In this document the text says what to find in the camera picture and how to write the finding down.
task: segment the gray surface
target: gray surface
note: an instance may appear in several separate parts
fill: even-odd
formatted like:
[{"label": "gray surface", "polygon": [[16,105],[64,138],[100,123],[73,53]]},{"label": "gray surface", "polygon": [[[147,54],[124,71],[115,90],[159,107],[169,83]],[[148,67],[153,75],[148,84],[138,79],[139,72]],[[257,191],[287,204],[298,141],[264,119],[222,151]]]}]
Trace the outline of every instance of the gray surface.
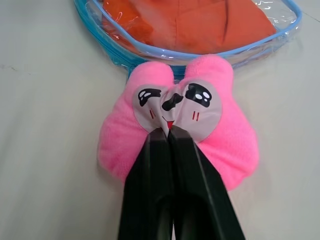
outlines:
[{"label": "gray surface", "polygon": [[[235,74],[261,152],[230,193],[248,240],[319,239],[319,33],[304,15],[299,41]],[[0,43],[0,239],[115,240],[122,187],[96,150],[126,74],[71,0],[2,0]]]}]

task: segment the plush ear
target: plush ear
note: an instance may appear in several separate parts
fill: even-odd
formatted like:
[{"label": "plush ear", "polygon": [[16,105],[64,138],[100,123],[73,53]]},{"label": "plush ear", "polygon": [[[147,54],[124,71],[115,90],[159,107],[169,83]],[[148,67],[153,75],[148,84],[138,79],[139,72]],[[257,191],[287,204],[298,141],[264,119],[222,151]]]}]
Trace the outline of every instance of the plush ear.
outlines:
[{"label": "plush ear", "polygon": [[135,68],[100,131],[98,160],[122,181],[126,179],[148,135],[137,122],[132,103],[134,92],[144,84],[170,86],[174,84],[174,74],[168,65],[160,62],[146,62]]},{"label": "plush ear", "polygon": [[220,97],[222,114],[213,132],[198,147],[231,190],[255,170],[259,151],[255,131],[232,95],[233,70],[224,59],[205,55],[187,66],[185,79],[210,82]]}]

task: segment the printed face patch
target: printed face patch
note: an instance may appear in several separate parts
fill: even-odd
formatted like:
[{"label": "printed face patch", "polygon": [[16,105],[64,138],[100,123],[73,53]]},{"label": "printed face patch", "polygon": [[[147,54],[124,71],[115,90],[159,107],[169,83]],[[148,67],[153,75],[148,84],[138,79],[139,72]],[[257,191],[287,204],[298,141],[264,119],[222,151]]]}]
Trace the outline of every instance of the printed face patch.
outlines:
[{"label": "printed face patch", "polygon": [[162,128],[168,135],[175,125],[188,131],[196,143],[212,133],[222,114],[216,89],[200,79],[172,88],[141,85],[132,102],[137,121],[149,133]]}]

